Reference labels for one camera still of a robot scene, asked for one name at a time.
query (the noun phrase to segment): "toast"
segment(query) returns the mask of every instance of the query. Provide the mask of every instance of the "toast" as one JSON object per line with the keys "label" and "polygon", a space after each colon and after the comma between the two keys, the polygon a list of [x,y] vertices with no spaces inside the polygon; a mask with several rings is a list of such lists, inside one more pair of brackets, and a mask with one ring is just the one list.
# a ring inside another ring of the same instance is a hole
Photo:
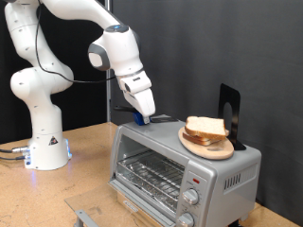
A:
{"label": "toast", "polygon": [[223,119],[189,116],[185,130],[188,135],[199,136],[211,140],[224,140],[226,136]]}

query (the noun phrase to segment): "blue object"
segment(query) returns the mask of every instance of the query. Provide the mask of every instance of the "blue object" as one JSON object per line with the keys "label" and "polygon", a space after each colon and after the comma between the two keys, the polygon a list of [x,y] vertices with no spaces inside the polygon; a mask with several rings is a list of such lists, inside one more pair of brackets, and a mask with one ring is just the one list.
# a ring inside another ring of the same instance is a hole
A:
{"label": "blue object", "polygon": [[134,122],[139,126],[145,125],[143,116],[140,112],[133,113]]}

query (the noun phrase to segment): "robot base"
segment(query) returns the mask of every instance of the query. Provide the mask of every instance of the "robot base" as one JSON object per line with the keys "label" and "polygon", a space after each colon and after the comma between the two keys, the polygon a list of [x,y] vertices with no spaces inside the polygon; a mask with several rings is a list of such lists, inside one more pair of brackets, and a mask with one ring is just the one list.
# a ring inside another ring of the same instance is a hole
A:
{"label": "robot base", "polygon": [[28,141],[30,158],[25,159],[28,169],[52,170],[65,166],[71,158],[67,139],[62,132],[48,135],[33,134]]}

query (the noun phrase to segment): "red indicator light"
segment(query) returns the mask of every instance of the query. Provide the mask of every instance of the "red indicator light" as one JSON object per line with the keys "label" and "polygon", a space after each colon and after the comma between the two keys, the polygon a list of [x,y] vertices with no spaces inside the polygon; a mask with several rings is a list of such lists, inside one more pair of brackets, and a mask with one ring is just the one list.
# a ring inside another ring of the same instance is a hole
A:
{"label": "red indicator light", "polygon": [[199,183],[199,181],[197,179],[192,179],[192,181],[195,183]]}

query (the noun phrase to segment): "black cable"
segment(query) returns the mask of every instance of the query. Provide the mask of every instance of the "black cable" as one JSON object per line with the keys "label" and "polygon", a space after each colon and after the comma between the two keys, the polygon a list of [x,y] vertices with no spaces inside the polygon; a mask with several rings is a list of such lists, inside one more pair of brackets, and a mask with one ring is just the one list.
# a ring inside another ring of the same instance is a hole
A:
{"label": "black cable", "polygon": [[39,60],[39,55],[38,55],[37,40],[38,40],[38,30],[39,30],[39,25],[40,25],[40,18],[41,18],[42,5],[41,5],[40,0],[38,0],[38,2],[39,2],[39,6],[40,6],[40,7],[39,7],[39,16],[38,16],[38,25],[37,25],[37,31],[36,31],[36,42],[35,42],[35,45],[36,45],[36,56],[37,56],[37,61],[38,61],[38,63],[39,63],[40,68],[41,68],[43,71],[45,71],[46,73],[57,74],[57,75],[59,75],[60,77],[66,79],[67,81],[74,82],[74,83],[102,83],[102,82],[106,82],[107,80],[114,79],[115,77],[108,78],[108,79],[104,79],[104,80],[99,80],[99,81],[81,81],[81,80],[72,80],[72,79],[66,78],[64,75],[62,75],[62,74],[60,74],[60,73],[45,70],[45,69],[41,66],[40,60]]}
{"label": "black cable", "polygon": [[12,153],[12,150],[10,150],[10,149],[0,149],[0,152],[2,152],[2,153]]}
{"label": "black cable", "polygon": [[19,157],[15,157],[15,158],[12,158],[12,159],[0,157],[0,159],[3,159],[3,160],[24,160],[24,159],[26,159],[26,157],[25,156],[19,156]]}

